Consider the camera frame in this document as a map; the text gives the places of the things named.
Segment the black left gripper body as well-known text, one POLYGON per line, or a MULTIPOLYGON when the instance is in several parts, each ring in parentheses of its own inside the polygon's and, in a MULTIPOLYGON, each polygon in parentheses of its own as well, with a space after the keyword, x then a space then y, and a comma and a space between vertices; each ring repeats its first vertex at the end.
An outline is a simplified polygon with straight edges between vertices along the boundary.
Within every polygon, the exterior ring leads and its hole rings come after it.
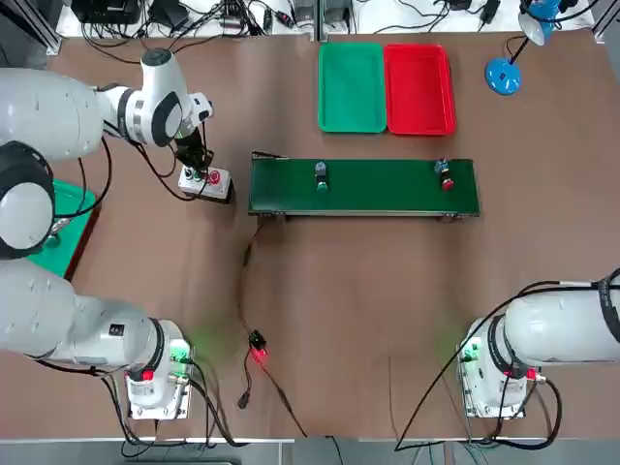
POLYGON ((176 153, 202 153, 202 135, 199 127, 181 127, 173 138, 176 153))

